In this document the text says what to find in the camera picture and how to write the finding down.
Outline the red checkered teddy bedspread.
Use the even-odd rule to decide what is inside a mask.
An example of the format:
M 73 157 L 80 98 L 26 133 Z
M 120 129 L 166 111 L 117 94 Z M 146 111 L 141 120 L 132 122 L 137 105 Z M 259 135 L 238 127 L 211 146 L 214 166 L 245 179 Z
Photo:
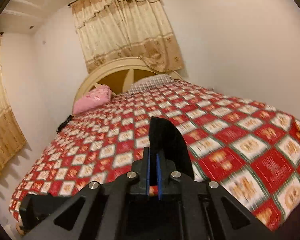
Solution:
M 152 117 L 177 129 L 159 145 L 190 157 L 196 181 L 224 186 L 269 229 L 300 203 L 300 120 L 266 103 L 217 94 L 186 81 L 121 94 L 73 117 L 19 183 L 9 211 L 31 194 L 68 197 L 90 181 L 109 183 L 128 172 L 150 143 Z

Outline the pink folded blanket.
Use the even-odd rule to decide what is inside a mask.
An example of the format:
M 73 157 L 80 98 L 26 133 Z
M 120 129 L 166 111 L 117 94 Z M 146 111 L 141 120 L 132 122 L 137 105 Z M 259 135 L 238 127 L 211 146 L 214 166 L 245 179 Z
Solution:
M 111 100 L 111 90 L 106 85 L 98 86 L 97 88 L 92 89 L 86 95 L 80 97 L 75 101 L 72 113 L 73 115 L 79 115 L 84 112 L 90 111 L 106 103 L 109 103 Z

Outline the striped pillow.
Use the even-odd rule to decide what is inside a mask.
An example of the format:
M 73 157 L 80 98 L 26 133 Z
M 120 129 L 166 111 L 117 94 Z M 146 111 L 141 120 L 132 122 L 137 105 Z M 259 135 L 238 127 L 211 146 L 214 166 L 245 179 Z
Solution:
M 144 77 L 143 79 L 140 79 L 131 85 L 130 89 L 128 90 L 128 94 L 133 95 L 143 93 L 173 82 L 174 80 L 167 74 Z

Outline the dark clothes beside bed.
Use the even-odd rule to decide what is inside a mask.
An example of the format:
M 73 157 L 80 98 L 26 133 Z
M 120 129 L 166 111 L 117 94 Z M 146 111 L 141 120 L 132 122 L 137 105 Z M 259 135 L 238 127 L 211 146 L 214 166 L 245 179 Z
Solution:
M 62 122 L 62 123 L 58 126 L 56 133 L 57 133 L 57 134 L 61 133 L 62 129 L 64 129 L 64 128 L 67 126 L 67 124 L 68 124 L 72 119 L 73 119 L 73 116 L 72 116 L 72 115 L 69 115 L 69 116 L 66 118 L 66 120 L 65 120 L 64 122 Z

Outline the black pants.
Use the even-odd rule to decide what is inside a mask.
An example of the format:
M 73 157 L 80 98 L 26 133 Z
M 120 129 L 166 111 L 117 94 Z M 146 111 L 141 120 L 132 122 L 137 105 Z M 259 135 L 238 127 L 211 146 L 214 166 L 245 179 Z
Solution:
M 149 126 L 150 185 L 157 182 L 157 154 L 162 152 L 165 159 L 174 162 L 177 171 L 194 179 L 191 158 L 182 134 L 169 120 L 151 117 Z

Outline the cream wooden headboard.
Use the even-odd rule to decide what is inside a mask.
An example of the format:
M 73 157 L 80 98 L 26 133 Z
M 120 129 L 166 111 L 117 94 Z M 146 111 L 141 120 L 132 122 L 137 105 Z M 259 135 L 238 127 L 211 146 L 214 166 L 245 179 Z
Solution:
M 140 79 L 159 74 L 157 70 L 146 66 L 145 62 L 138 57 L 124 57 L 109 61 L 88 74 L 75 95 L 74 103 L 80 97 L 101 85 L 110 88 L 112 99 L 118 94 L 128 92 L 131 85 Z

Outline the beige curtain behind bed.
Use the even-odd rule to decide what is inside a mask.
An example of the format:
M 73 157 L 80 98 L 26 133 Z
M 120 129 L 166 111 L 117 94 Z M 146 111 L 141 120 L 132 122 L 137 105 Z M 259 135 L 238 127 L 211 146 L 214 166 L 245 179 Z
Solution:
M 161 0 L 78 0 L 71 9 L 89 73 L 123 57 L 160 73 L 184 68 Z

